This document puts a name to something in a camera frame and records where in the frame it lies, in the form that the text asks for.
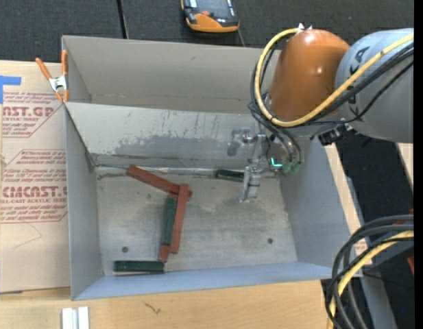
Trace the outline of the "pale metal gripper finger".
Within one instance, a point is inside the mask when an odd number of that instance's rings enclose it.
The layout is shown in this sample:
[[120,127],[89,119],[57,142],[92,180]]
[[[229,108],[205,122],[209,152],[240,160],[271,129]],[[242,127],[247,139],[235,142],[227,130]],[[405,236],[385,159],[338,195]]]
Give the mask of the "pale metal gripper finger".
[[227,144],[227,154],[235,156],[243,145],[251,145],[258,140],[258,134],[251,133],[250,127],[241,127],[232,131],[232,139]]
[[237,195],[237,200],[241,203],[256,199],[261,184],[262,170],[255,166],[248,166],[243,172],[243,188]]

